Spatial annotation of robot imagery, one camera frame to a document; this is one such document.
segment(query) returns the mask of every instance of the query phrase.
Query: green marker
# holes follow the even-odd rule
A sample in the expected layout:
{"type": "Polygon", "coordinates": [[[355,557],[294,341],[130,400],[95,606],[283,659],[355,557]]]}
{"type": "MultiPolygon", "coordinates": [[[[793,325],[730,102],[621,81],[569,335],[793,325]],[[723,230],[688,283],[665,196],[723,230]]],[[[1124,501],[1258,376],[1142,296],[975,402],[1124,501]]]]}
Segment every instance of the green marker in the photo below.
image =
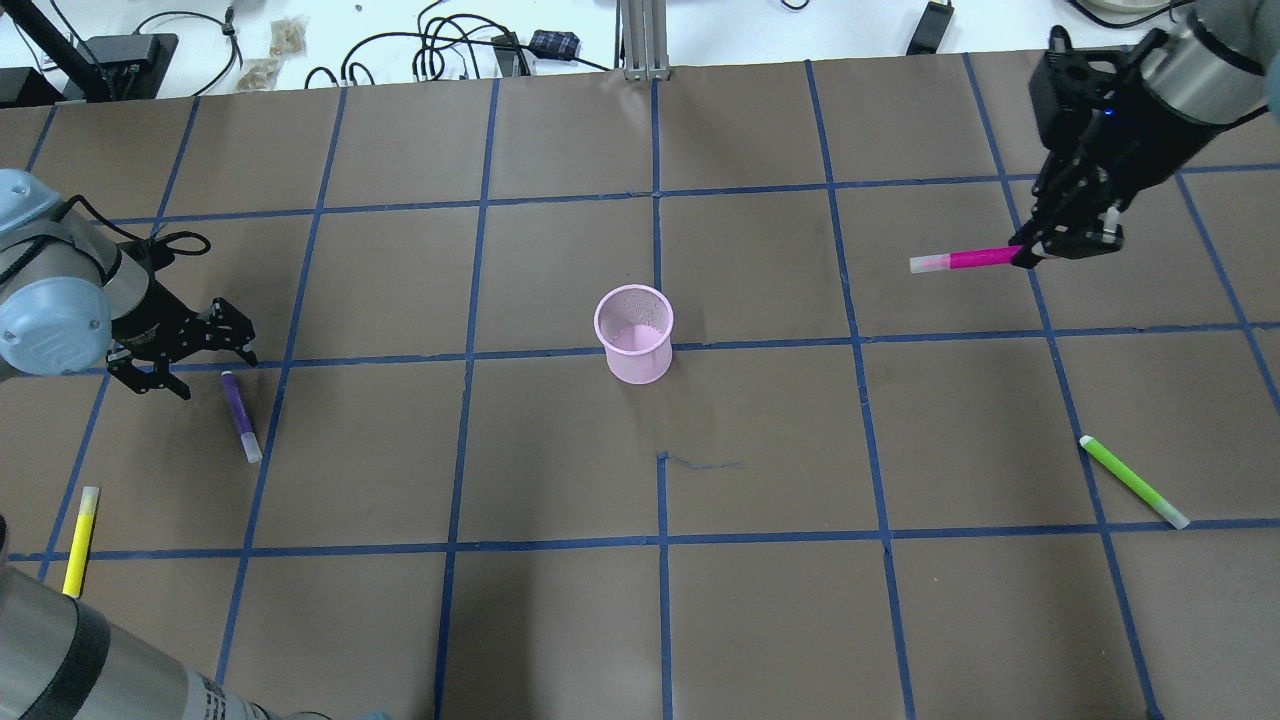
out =
{"type": "Polygon", "coordinates": [[[1094,460],[1102,462],[1102,466],[1111,470],[1115,477],[1120,478],[1121,483],[1129,486],[1129,489],[1138,493],[1138,497],[1149,505],[1152,510],[1160,512],[1165,520],[1169,520],[1170,525],[1180,530],[1190,524],[1190,520],[1188,520],[1185,515],[1179,512],[1176,507],[1161,497],[1153,487],[1148,486],[1146,480],[1138,477],[1138,473],[1130,470],[1128,465],[1121,462],[1119,457],[1112,455],[1111,451],[1107,450],[1105,445],[1094,439],[1093,436],[1080,437],[1080,447],[1092,455],[1094,460]]]}

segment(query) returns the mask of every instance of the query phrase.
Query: mesh pencil cup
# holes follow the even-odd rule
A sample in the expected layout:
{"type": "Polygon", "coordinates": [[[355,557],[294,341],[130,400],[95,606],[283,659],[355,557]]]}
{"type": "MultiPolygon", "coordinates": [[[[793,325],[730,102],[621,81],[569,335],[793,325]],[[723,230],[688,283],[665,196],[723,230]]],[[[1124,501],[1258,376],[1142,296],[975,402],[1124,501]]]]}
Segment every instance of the mesh pencil cup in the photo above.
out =
{"type": "Polygon", "coordinates": [[[646,384],[671,366],[671,329],[676,315],[657,290],[625,284],[595,306],[595,337],[609,370],[622,382],[646,384]]]}

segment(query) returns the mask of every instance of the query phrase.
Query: yellow marker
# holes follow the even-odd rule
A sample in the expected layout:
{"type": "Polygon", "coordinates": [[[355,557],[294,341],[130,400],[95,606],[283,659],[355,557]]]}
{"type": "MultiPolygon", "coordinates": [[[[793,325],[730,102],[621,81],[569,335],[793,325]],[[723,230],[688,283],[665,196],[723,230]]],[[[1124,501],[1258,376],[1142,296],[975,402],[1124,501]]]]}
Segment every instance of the yellow marker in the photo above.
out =
{"type": "Polygon", "coordinates": [[[67,559],[67,579],[63,594],[79,597],[84,587],[84,565],[88,562],[88,541],[93,536],[93,518],[97,515],[97,488],[86,487],[81,493],[81,514],[76,518],[72,536],[72,553],[67,559]]]}

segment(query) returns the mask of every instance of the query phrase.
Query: marker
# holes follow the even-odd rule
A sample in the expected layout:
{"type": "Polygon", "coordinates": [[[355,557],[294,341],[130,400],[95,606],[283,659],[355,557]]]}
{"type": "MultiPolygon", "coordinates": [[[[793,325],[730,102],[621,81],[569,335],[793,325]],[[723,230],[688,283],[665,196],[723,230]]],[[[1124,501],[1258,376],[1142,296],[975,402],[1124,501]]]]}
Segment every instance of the marker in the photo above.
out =
{"type": "Polygon", "coordinates": [[[1169,524],[1176,529],[1183,529],[1190,524],[1190,520],[1185,515],[1178,511],[1176,507],[1169,503],[1167,500],[1161,497],[1155,488],[1147,484],[1138,473],[1129,469],[1128,465],[1120,461],[1119,457],[1111,454],[1105,445],[1093,438],[1093,436],[1082,436],[1080,447],[1085,452],[1093,456],[1094,460],[1102,464],[1103,468],[1111,470],[1111,474],[1120,478],[1120,482],[1129,486],[1129,489],[1138,493],[1152,510],[1160,512],[1161,518],[1169,520],[1169,524]]]}
{"type": "Polygon", "coordinates": [[[961,250],[942,255],[923,255],[911,258],[911,273],[932,273],[934,270],[959,270],[963,268],[986,268],[987,265],[1007,265],[1021,246],[1006,245],[986,250],[961,250]]]}
{"type": "Polygon", "coordinates": [[[244,398],[239,395],[239,383],[230,370],[223,370],[223,392],[227,395],[227,404],[232,406],[232,418],[236,420],[236,432],[241,436],[241,445],[244,447],[244,457],[250,462],[262,459],[262,448],[257,445],[257,436],[253,434],[253,425],[248,421],[248,413],[244,413],[244,398]]]}
{"type": "Polygon", "coordinates": [[[84,589],[84,565],[88,564],[88,541],[93,537],[93,518],[97,515],[97,488],[86,487],[81,492],[81,512],[76,516],[76,534],[72,536],[72,553],[67,559],[67,578],[63,594],[79,597],[84,589]]]}

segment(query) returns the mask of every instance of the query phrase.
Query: grid line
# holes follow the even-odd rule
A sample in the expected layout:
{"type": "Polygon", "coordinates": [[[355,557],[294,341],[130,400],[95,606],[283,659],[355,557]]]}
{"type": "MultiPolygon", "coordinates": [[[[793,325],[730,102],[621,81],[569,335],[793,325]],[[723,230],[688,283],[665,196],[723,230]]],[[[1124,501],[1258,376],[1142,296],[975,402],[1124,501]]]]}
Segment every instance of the grid line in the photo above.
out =
{"type": "MultiPolygon", "coordinates": [[[[1248,327],[1256,331],[1280,329],[1280,322],[1251,322],[1248,327]]],[[[1062,328],[1055,329],[1056,337],[1112,337],[1132,334],[1185,334],[1185,333],[1217,333],[1239,332],[1238,323],[1206,323],[1198,325],[1149,325],[1139,327],[1107,327],[1107,328],[1062,328]]],[[[874,343],[911,343],[911,342],[966,342],[982,340],[1016,340],[1016,338],[1042,338],[1041,329],[1024,331],[978,331],[978,332],[941,332],[941,333],[897,333],[883,336],[863,336],[863,345],[874,343]]],[[[718,350],[764,350],[772,347],[829,347],[849,345],[849,337],[801,337],[781,340],[730,340],[708,342],[677,342],[672,345],[676,352],[700,352],[718,350]]],[[[529,357],[570,357],[579,355],[603,355],[604,348],[593,347],[545,347],[538,350],[494,350],[475,354],[475,360],[520,360],[529,357]]],[[[417,363],[465,363],[465,352],[440,352],[436,355],[357,355],[351,357],[310,357],[289,361],[291,368],[332,368],[349,365],[399,365],[417,363]]],[[[251,368],[242,360],[229,360],[224,363],[179,363],[169,369],[174,373],[210,373],[221,370],[252,370],[252,369],[279,369],[282,360],[262,360],[251,368]]],[[[104,368],[90,368],[76,375],[104,375],[104,368]]],[[[15,379],[32,378],[35,375],[18,374],[15,379]]]]}
{"type": "Polygon", "coordinates": [[[658,624],[662,634],[662,720],[673,720],[675,691],[671,675],[671,543],[667,505],[666,451],[658,454],[658,624]]]}
{"type": "MultiPolygon", "coordinates": [[[[996,163],[996,173],[1000,174],[1000,184],[1005,193],[1005,202],[1009,208],[1009,217],[1012,223],[1014,232],[1021,225],[1021,218],[1018,213],[1018,205],[1014,202],[1014,193],[1010,190],[1009,178],[1005,176],[1004,160],[1000,155],[1000,145],[996,141],[996,133],[991,126],[991,118],[987,115],[987,106],[982,99],[982,88],[978,86],[978,77],[973,70],[973,61],[969,54],[961,55],[964,60],[965,74],[969,77],[969,86],[973,90],[974,100],[978,104],[978,117],[982,120],[982,128],[987,135],[987,143],[991,147],[991,156],[996,163]]],[[[1036,277],[1036,270],[1028,270],[1027,278],[1030,282],[1032,295],[1036,297],[1036,309],[1039,313],[1041,323],[1044,327],[1044,341],[1048,345],[1050,359],[1053,363],[1053,373],[1057,375],[1059,389],[1062,392],[1062,405],[1066,410],[1068,420],[1071,424],[1073,442],[1075,438],[1080,437],[1080,419],[1075,411],[1075,401],[1071,397],[1071,386],[1066,377],[1066,368],[1062,364],[1062,356],[1059,352],[1057,337],[1053,331],[1053,322],[1048,314],[1048,306],[1044,302],[1044,295],[1041,292],[1039,279],[1036,277]]],[[[1125,591],[1124,575],[1120,571],[1120,561],[1116,557],[1115,546],[1111,542],[1111,532],[1107,529],[1106,510],[1102,507],[1102,498],[1098,495],[1097,482],[1093,477],[1093,468],[1089,464],[1088,455],[1084,450],[1076,447],[1076,457],[1080,462],[1080,470],[1084,474],[1084,483],[1089,492],[1089,501],[1093,505],[1093,515],[1098,525],[1098,537],[1102,541],[1102,551],[1106,556],[1107,569],[1111,574],[1111,584],[1115,589],[1116,602],[1120,609],[1120,619],[1124,624],[1125,637],[1129,641],[1129,651],[1133,655],[1134,670],[1138,676],[1138,685],[1142,689],[1142,697],[1147,706],[1147,714],[1152,720],[1162,720],[1164,715],[1160,711],[1160,706],[1156,703],[1156,693],[1151,685],[1151,675],[1147,673],[1147,660],[1142,652],[1142,642],[1138,638],[1138,629],[1133,621],[1133,609],[1129,606],[1129,594],[1125,591]]]]}
{"type": "MultiPolygon", "coordinates": [[[[192,102],[191,114],[187,119],[187,127],[178,149],[178,155],[175,158],[174,165],[170,170],[168,183],[165,187],[164,196],[161,199],[160,209],[156,215],[148,218],[127,218],[116,220],[122,224],[151,224],[152,231],[165,222],[202,222],[202,220],[223,220],[223,219],[248,219],[248,218],[273,218],[273,217],[289,217],[289,215],[310,215],[312,218],[311,231],[308,236],[305,261],[302,273],[300,275],[300,286],[294,299],[293,319],[291,322],[289,338],[285,347],[285,357],[282,361],[266,361],[260,364],[260,368],[279,368],[280,382],[276,389],[275,405],[273,407],[270,429],[266,436],[266,446],[264,452],[264,461],[260,469],[260,477],[257,486],[255,488],[253,506],[251,510],[248,525],[246,528],[244,543],[241,548],[193,548],[193,550],[155,550],[155,551],[95,551],[91,557],[96,560],[157,560],[157,559],[177,559],[177,557],[238,557],[241,564],[237,571],[236,588],[233,591],[232,606],[228,611],[228,625],[223,638],[223,648],[219,659],[218,667],[218,680],[221,682],[225,674],[225,665],[229,655],[230,642],[234,633],[236,614],[238,611],[238,601],[243,591],[244,574],[247,564],[252,557],[298,557],[298,556],[335,556],[335,555],[388,555],[388,553],[407,553],[407,552],[443,552],[447,553],[445,564],[445,591],[442,602],[442,620],[440,620],[440,648],[442,652],[438,653],[436,665],[436,688],[435,688],[435,716],[439,717],[442,710],[443,700],[443,678],[444,678],[444,652],[447,650],[447,637],[448,637],[448,607],[452,602],[452,579],[453,579],[453,561],[456,553],[458,552],[526,552],[526,551],[554,551],[554,550],[567,550],[567,548],[584,548],[584,547],[630,547],[630,546],[649,546],[657,544],[660,551],[660,565],[659,565],[659,584],[662,589],[662,612],[663,612],[663,702],[664,702],[664,720],[671,719],[671,656],[669,656],[669,578],[668,578],[668,565],[667,565],[667,551],[672,544],[707,544],[707,543],[755,543],[755,542],[861,542],[861,541],[879,541],[884,544],[884,564],[886,564],[886,582],[890,588],[890,602],[893,615],[893,630],[895,630],[895,643],[899,650],[899,664],[900,673],[904,679],[904,702],[908,708],[908,716],[914,717],[914,701],[911,697],[911,689],[909,683],[909,669],[905,656],[905,639],[902,638],[901,628],[901,611],[897,607],[897,592],[896,592],[896,578],[892,566],[892,539],[915,539],[915,538],[968,538],[968,537],[1009,537],[1009,536],[1039,536],[1039,534],[1100,534],[1103,539],[1103,546],[1107,552],[1108,566],[1112,571],[1112,579],[1116,584],[1117,597],[1121,602],[1121,612],[1125,619],[1126,634],[1129,634],[1132,648],[1134,650],[1135,664],[1139,666],[1139,680],[1144,683],[1144,696],[1148,702],[1148,707],[1153,711],[1155,717],[1160,717],[1158,710],[1155,706],[1155,698],[1149,693],[1149,680],[1146,679],[1146,667],[1140,657],[1140,648],[1137,646],[1137,633],[1133,628],[1133,620],[1128,609],[1128,601],[1124,597],[1123,578],[1120,577],[1119,564],[1115,561],[1114,548],[1111,546],[1111,533],[1143,533],[1143,532],[1169,532],[1170,528],[1164,523],[1148,521],[1148,523],[1108,523],[1106,521],[1101,501],[1097,497],[1097,488],[1093,480],[1092,470],[1088,465],[1087,459],[1082,454],[1082,465],[1084,468],[1085,480],[1089,486],[1091,500],[1094,501],[1097,523],[1094,524],[1076,524],[1076,525],[1030,525],[1030,527],[982,527],[982,528],[922,528],[922,529],[892,529],[888,527],[887,510],[884,507],[883,486],[879,478],[878,469],[878,456],[876,454],[874,446],[874,429],[870,416],[870,406],[868,400],[868,391],[865,377],[863,374],[861,364],[861,346],[865,343],[876,342],[940,342],[940,341],[968,341],[968,340],[992,340],[992,338],[1007,338],[1007,337],[1043,337],[1051,348],[1051,356],[1055,361],[1055,369],[1059,373],[1060,386],[1064,392],[1064,401],[1066,404],[1068,414],[1073,421],[1073,430],[1079,430],[1078,418],[1075,415],[1074,405],[1070,398],[1070,388],[1066,384],[1065,370],[1061,366],[1061,359],[1057,352],[1056,338],[1057,337],[1093,337],[1093,336],[1114,336],[1114,334],[1139,334],[1139,333],[1185,333],[1185,332],[1243,332],[1249,341],[1251,350],[1254,354],[1254,359],[1258,363],[1260,370],[1262,373],[1263,380],[1267,386],[1268,393],[1276,410],[1280,411],[1280,395],[1276,392],[1276,386],[1270,370],[1266,365],[1265,359],[1261,355],[1256,337],[1253,334],[1254,329],[1280,329],[1280,322],[1248,322],[1243,307],[1239,304],[1238,297],[1234,293],[1234,288],[1221,265],[1217,252],[1210,238],[1202,219],[1199,218],[1194,201],[1192,199],[1190,191],[1187,187],[1183,176],[1184,174],[1204,174],[1204,173],[1233,173],[1233,172],[1275,172],[1280,170],[1280,164],[1253,164],[1253,165],[1213,165],[1213,167],[1201,167],[1201,168],[1183,168],[1176,174],[1176,182],[1180,191],[1183,192],[1184,200],[1196,220],[1197,231],[1201,233],[1202,241],[1204,242],[1206,250],[1215,265],[1215,270],[1219,273],[1220,281],[1222,282],[1226,292],[1229,293],[1233,309],[1236,311],[1239,323],[1235,324],[1203,324],[1203,325],[1162,325],[1151,328],[1075,328],[1075,329],[1055,329],[1048,316],[1047,306],[1044,305],[1043,296],[1039,292],[1038,281],[1034,273],[1029,273],[1029,282],[1033,286],[1033,293],[1036,295],[1037,306],[1042,316],[1042,329],[1027,329],[1027,331],[1006,331],[1006,332],[992,332],[992,333],[931,333],[931,334],[890,334],[890,336],[873,336],[864,337],[856,331],[856,319],[854,315],[852,299],[849,286],[847,266],[844,255],[844,240],[840,228],[838,219],[838,206],[836,204],[835,191],[837,188],[860,188],[860,187],[890,187],[890,186],[918,186],[918,184],[948,184],[948,183],[980,183],[980,182],[1000,182],[1006,197],[1006,204],[1009,205],[1010,215],[1014,225],[1018,227],[1019,215],[1016,208],[1012,204],[1012,195],[1010,190],[1010,182],[1021,179],[1033,179],[1036,176],[1010,176],[1005,174],[1004,167],[1001,164],[998,147],[996,145],[995,135],[991,129],[989,119],[986,113],[986,108],[982,101],[980,90],[978,87],[970,59],[964,55],[964,63],[966,72],[969,74],[970,83],[975,95],[978,104],[979,115],[983,120],[984,129],[987,132],[988,142],[991,143],[991,150],[996,159],[996,176],[972,176],[972,177],[950,177],[950,178],[906,178],[906,179],[883,179],[883,181],[851,181],[851,182],[836,182],[833,178],[831,168],[829,149],[827,145],[826,129],[822,119],[820,101],[818,96],[817,82],[813,76],[813,68],[810,63],[805,63],[806,74],[809,79],[810,96],[814,105],[815,120],[818,123],[819,142],[822,145],[826,182],[824,183],[809,183],[809,184],[790,184],[790,186],[750,186],[750,187],[724,187],[724,188],[695,188],[695,190],[680,190],[680,191],[666,191],[660,190],[660,174],[659,174],[659,120],[658,120],[658,83],[652,85],[652,132],[653,132],[653,190],[652,192],[622,192],[622,193],[605,193],[605,195],[568,195],[568,196],[547,196],[547,197],[517,197],[517,199],[502,199],[490,200],[488,197],[489,186],[489,169],[492,163],[493,140],[494,140],[494,127],[495,127],[495,113],[498,102],[498,81],[494,81],[490,97],[489,109],[489,126],[486,132],[486,147],[485,147],[485,167],[484,167],[484,179],[481,183],[481,196],[479,200],[461,200],[461,201],[443,201],[443,202],[417,202],[417,204],[390,204],[390,205],[365,205],[365,206],[339,206],[339,208],[326,208],[324,199],[325,191],[329,181],[329,172],[333,164],[334,151],[337,143],[339,142],[339,128],[342,123],[343,108],[346,102],[346,88],[339,92],[338,110],[334,120],[334,131],[330,138],[329,156],[326,159],[326,165],[324,170],[324,178],[321,181],[320,192],[317,196],[317,204],[315,208],[310,209],[293,209],[293,210],[265,210],[265,211],[251,211],[251,213],[221,213],[221,214],[206,214],[206,215],[173,215],[168,217],[165,214],[169,196],[173,191],[177,174],[179,172],[179,165],[182,163],[183,154],[186,151],[187,142],[189,140],[192,127],[196,119],[196,113],[200,106],[200,100],[196,99],[192,102]],[[832,223],[836,237],[836,251],[837,263],[841,269],[841,282],[846,301],[846,314],[850,323],[850,336],[838,338],[799,338],[799,340],[762,340],[762,341],[733,341],[733,342],[704,342],[704,343],[678,343],[675,346],[677,351],[704,351],[704,350],[740,350],[740,348],[762,348],[762,347],[808,347],[808,346],[832,346],[832,345],[850,345],[855,354],[855,365],[858,374],[858,386],[860,400],[863,401],[863,414],[864,414],[864,428],[867,430],[867,441],[869,448],[869,461],[872,464],[873,471],[873,486],[877,492],[877,515],[879,521],[879,528],[874,530],[836,530],[836,532],[790,532],[790,533],[713,533],[713,534],[686,534],[686,536],[669,536],[666,528],[666,514],[667,514],[667,497],[666,497],[666,454],[662,454],[658,460],[658,483],[659,483],[659,533],[658,536],[626,536],[626,537],[604,537],[604,538],[572,538],[572,539],[553,539],[553,541],[529,541],[529,542],[506,542],[506,541],[481,541],[481,542],[466,542],[461,543],[457,541],[457,521],[461,510],[461,487],[462,487],[462,470],[465,468],[465,451],[466,451],[466,427],[467,415],[470,405],[471,383],[474,377],[474,365],[479,360],[502,360],[502,359],[518,359],[518,357],[554,357],[554,356],[570,356],[570,355],[598,355],[603,350],[599,347],[588,348],[549,348],[549,350],[527,350],[527,351],[507,351],[507,352],[475,352],[474,336],[475,336],[475,315],[476,304],[479,300],[479,278],[480,278],[480,264],[483,255],[483,240],[484,240],[484,218],[485,210],[490,205],[522,205],[522,204],[548,204],[548,202],[582,202],[582,201],[612,201],[612,200],[626,200],[634,197],[649,196],[653,199],[653,223],[654,223],[654,284],[660,290],[662,287],[662,247],[660,247],[660,213],[659,202],[664,196],[709,196],[709,195],[749,195],[749,193],[763,193],[763,192],[805,192],[805,191],[818,191],[826,190],[828,192],[828,202],[831,205],[832,223]],[[476,237],[476,254],[472,268],[472,295],[471,306],[468,309],[468,338],[467,338],[467,351],[465,354],[442,354],[431,356],[417,356],[417,355],[402,355],[402,356],[371,356],[371,357],[334,357],[334,359],[311,359],[311,360],[293,360],[292,350],[293,341],[297,333],[298,318],[302,309],[302,300],[306,286],[307,269],[310,265],[310,258],[314,249],[316,229],[323,215],[326,214],[349,214],[349,213],[375,213],[375,211],[398,211],[398,210],[426,210],[436,208],[479,208],[479,222],[477,222],[477,237],[476,237]],[[262,497],[262,491],[265,488],[268,464],[270,461],[270,454],[275,439],[275,430],[278,427],[279,414],[283,405],[283,398],[285,393],[287,378],[291,368],[293,366],[330,366],[330,365],[362,365],[362,364],[398,364],[398,363],[435,363],[435,361],[463,361],[466,363],[465,374],[465,389],[463,389],[463,406],[460,416],[460,441],[458,441],[458,456],[456,460],[456,478],[454,478],[454,497],[453,505],[451,507],[451,530],[449,541],[445,543],[404,543],[404,544],[380,544],[380,546],[329,546],[329,547],[252,547],[252,534],[253,527],[256,524],[257,512],[260,509],[260,502],[262,497]]],[[[27,170],[29,172],[37,160],[38,152],[50,132],[51,124],[56,114],[56,106],[52,106],[49,115],[45,119],[44,128],[37,138],[37,142],[32,150],[31,158],[27,163],[27,170]]],[[[246,368],[243,363],[210,363],[210,364],[189,364],[189,365],[175,365],[173,369],[175,372],[206,372],[206,370],[220,370],[220,369],[237,369],[246,368]]],[[[70,497],[74,492],[77,478],[81,466],[87,452],[88,443],[96,425],[97,415],[101,409],[102,400],[106,393],[109,377],[105,370],[96,369],[90,370],[84,374],[101,374],[102,383],[99,386],[97,396],[95,398],[90,418],[86,423],[86,430],[81,441],[81,446],[77,452],[77,459],[72,470],[72,477],[69,478],[67,491],[64,493],[58,520],[55,521],[50,542],[45,551],[41,553],[19,555],[13,553],[9,560],[40,560],[41,570],[40,578],[44,579],[47,573],[47,566],[51,560],[65,559],[65,552],[55,552],[58,533],[60,532],[61,524],[65,519],[65,514],[70,502],[70,497]]],[[[1280,519],[1219,519],[1219,520],[1197,520],[1194,521],[1189,530],[1235,530],[1235,529],[1277,529],[1280,528],[1280,519]]]]}
{"type": "Polygon", "coordinates": [[[849,337],[851,338],[849,345],[854,351],[854,375],[858,382],[858,400],[863,415],[863,433],[867,441],[867,459],[870,465],[872,491],[876,496],[877,529],[883,546],[884,587],[888,593],[887,600],[893,629],[893,648],[897,655],[899,682],[902,685],[902,708],[906,714],[906,720],[915,720],[915,693],[911,689],[911,669],[906,656],[906,632],[902,628],[902,607],[899,600],[897,570],[893,562],[893,530],[888,520],[888,505],[884,500],[884,483],[879,468],[879,451],[876,445],[876,423],[872,418],[870,393],[867,389],[867,370],[863,364],[863,337],[858,332],[858,315],[854,310],[849,265],[845,260],[845,237],[840,224],[840,204],[836,197],[836,182],[831,167],[831,147],[827,143],[827,126],[822,117],[822,100],[818,96],[818,81],[813,74],[813,63],[805,60],[804,69],[805,77],[809,81],[809,96],[813,101],[813,115],[818,127],[818,145],[822,149],[822,168],[827,179],[827,205],[831,210],[836,266],[840,270],[840,287],[845,300],[845,316],[849,320],[849,337]]]}
{"type": "MultiPolygon", "coordinates": [[[[1181,530],[1175,530],[1164,520],[1107,523],[1110,533],[1148,534],[1148,533],[1194,533],[1219,530],[1280,530],[1280,518],[1215,518],[1193,520],[1181,530]]],[[[1088,536],[1097,534],[1103,527],[1094,523],[1065,525],[991,525],[954,528],[897,528],[893,539],[964,539],[1038,536],[1088,536]]],[[[366,555],[416,555],[447,552],[554,552],[559,550],[590,550],[611,547],[662,547],[662,546],[707,546],[707,544],[763,544],[785,542],[879,542],[878,529],[847,530],[782,530],[759,533],[690,533],[667,536],[603,536],[593,538],[561,538],[541,541],[467,541],[467,542],[420,542],[385,544],[338,544],[338,546],[280,546],[253,547],[252,557],[330,557],[366,555]]],[[[238,547],[173,548],[173,550],[95,550],[91,560],[183,560],[183,559],[234,559],[241,556],[238,547]]],[[[54,561],[65,561],[68,552],[51,555],[54,561]]],[[[9,562],[38,562],[44,552],[13,552],[5,559],[9,562]]]]}
{"type": "Polygon", "coordinates": [[[50,105],[49,114],[45,115],[45,126],[40,128],[40,135],[36,136],[36,145],[31,149],[31,158],[27,159],[28,173],[36,167],[36,158],[40,156],[40,149],[45,146],[45,138],[49,137],[49,128],[54,126],[54,115],[56,114],[58,105],[50,105]]]}
{"type": "Polygon", "coordinates": [[[1267,368],[1267,360],[1263,357],[1262,348],[1258,346],[1258,338],[1253,334],[1252,325],[1249,325],[1249,318],[1244,314],[1244,306],[1240,304],[1240,297],[1231,286],[1231,278],[1226,274],[1226,266],[1222,265],[1222,259],[1219,258],[1217,249],[1213,247],[1213,240],[1210,237],[1208,227],[1204,224],[1204,218],[1201,217],[1199,209],[1196,206],[1196,199],[1192,197],[1192,190],[1188,187],[1187,181],[1181,176],[1178,176],[1178,190],[1183,193],[1183,200],[1187,202],[1187,210],[1190,213],[1192,222],[1196,224],[1196,232],[1199,233],[1201,241],[1204,243],[1204,252],[1208,254],[1208,259],[1213,264],[1213,272],[1217,273],[1217,279],[1222,283],[1222,290],[1226,291],[1226,297],[1231,302],[1231,311],[1235,313],[1235,318],[1239,322],[1235,328],[1244,333],[1244,340],[1249,343],[1249,351],[1253,352],[1253,361],[1257,363],[1258,372],[1262,373],[1262,384],[1266,386],[1267,395],[1271,396],[1271,406],[1275,407],[1277,414],[1280,414],[1280,392],[1276,392],[1275,378],[1267,368]]]}
{"type": "MultiPolygon", "coordinates": [[[[187,142],[191,141],[191,129],[196,123],[196,113],[200,110],[200,99],[196,97],[191,101],[191,110],[187,113],[187,124],[182,132],[182,140],[178,142],[178,151],[174,155],[173,165],[169,168],[169,177],[165,181],[164,193],[160,196],[160,206],[156,208],[156,218],[164,217],[165,210],[169,209],[169,196],[173,193],[173,183],[178,179],[178,168],[182,165],[182,158],[187,154],[187,142]]],[[[40,154],[41,147],[45,143],[45,137],[49,135],[49,128],[54,123],[54,115],[56,111],[56,105],[50,108],[49,117],[45,118],[45,128],[40,133],[40,138],[36,141],[36,147],[31,151],[31,159],[27,163],[28,168],[35,167],[36,158],[40,154]]],[[[160,220],[157,219],[151,225],[151,234],[156,234],[160,228],[160,220]]],[[[54,550],[58,547],[58,538],[63,532],[63,521],[67,519],[67,512],[70,507],[72,496],[76,493],[76,484],[79,482],[81,470],[84,466],[84,456],[88,454],[90,442],[93,438],[93,430],[97,428],[99,413],[102,410],[102,400],[106,397],[106,387],[111,380],[111,377],[102,370],[102,382],[97,388],[97,396],[93,398],[93,406],[90,410],[88,420],[84,423],[84,434],[81,436],[79,448],[76,451],[76,462],[72,465],[70,477],[67,478],[67,489],[63,491],[63,500],[58,506],[58,514],[54,516],[54,527],[49,533],[49,543],[45,546],[45,557],[40,562],[40,571],[36,579],[44,582],[49,577],[49,564],[52,557],[54,550]]]]}
{"type": "Polygon", "coordinates": [[[659,152],[658,85],[649,83],[649,151],[653,154],[653,287],[662,292],[662,154],[659,152]]]}
{"type": "MultiPolygon", "coordinates": [[[[1178,174],[1225,174],[1249,172],[1280,172],[1276,165],[1215,165],[1208,168],[1183,168],[1178,174]]],[[[955,176],[942,178],[890,178],[870,181],[837,181],[833,184],[837,190],[849,188],[874,188],[874,187],[913,187],[931,184],[966,184],[966,183],[997,183],[1002,181],[1020,182],[1033,181],[1034,174],[1010,176],[955,176]]],[[[616,200],[634,200],[637,197],[703,197],[709,195],[756,195],[771,192],[808,192],[826,190],[827,183],[800,183],[800,184],[764,184],[764,186],[737,186],[737,187],[708,187],[684,190],[652,190],[631,192],[607,192],[596,195],[547,195],[526,197],[495,197],[488,200],[490,208],[507,205],[545,205],[557,202],[609,202],[616,200]]],[[[403,210],[436,210],[442,208],[479,208],[480,200],[440,200],[433,202],[394,202],[384,205],[339,205],[326,206],[320,210],[321,215],[340,215],[353,213],[396,213],[403,210]]],[[[311,215],[312,208],[291,208],[279,210],[244,210],[237,213],[205,213],[188,215],[154,215],[136,218],[111,218],[118,225],[140,225],[151,223],[202,223],[209,220],[246,220],[257,218],[282,218],[294,215],[311,215]]]]}
{"type": "Polygon", "coordinates": [[[453,495],[449,502],[449,544],[453,550],[444,556],[444,577],[440,589],[440,624],[436,633],[434,717],[440,720],[444,708],[444,674],[449,656],[449,620],[453,612],[453,577],[457,566],[458,524],[462,515],[462,483],[467,464],[467,428],[471,416],[471,383],[476,365],[476,316],[480,307],[480,272],[484,264],[484,231],[489,214],[489,178],[493,169],[493,140],[498,127],[499,79],[493,81],[489,95],[489,124],[484,141],[484,168],[480,177],[480,205],[476,218],[476,246],[471,263],[471,300],[467,309],[466,372],[462,382],[462,410],[458,413],[458,450],[453,465],[453,495]]]}
{"type": "Polygon", "coordinates": [[[280,363],[280,377],[275,388],[275,401],[271,405],[271,420],[266,430],[266,442],[262,446],[262,460],[259,465],[257,482],[253,486],[253,500],[250,505],[248,520],[244,524],[244,541],[241,546],[239,564],[236,568],[236,584],[232,588],[230,603],[227,609],[227,625],[223,630],[223,642],[218,653],[218,670],[215,680],[221,684],[227,678],[227,665],[230,661],[232,641],[236,637],[236,620],[239,616],[239,603],[244,593],[244,578],[248,574],[248,562],[252,557],[253,536],[257,530],[257,518],[262,510],[262,496],[266,492],[268,473],[271,469],[271,459],[275,454],[276,430],[280,425],[280,410],[284,407],[284,395],[289,384],[289,370],[293,360],[294,341],[298,336],[298,323],[302,316],[302,302],[306,296],[307,275],[311,270],[311,256],[315,251],[316,233],[320,229],[320,209],[324,206],[325,193],[329,188],[329,174],[333,170],[333,159],[338,151],[338,136],[342,131],[342,114],[347,108],[347,88],[338,91],[338,106],[333,118],[333,133],[329,138],[328,155],[325,156],[324,172],[320,177],[320,188],[316,192],[316,205],[311,214],[311,228],[307,232],[307,245],[302,254],[302,268],[298,272],[298,288],[293,296],[293,314],[289,319],[289,334],[284,343],[284,359],[280,363]]]}

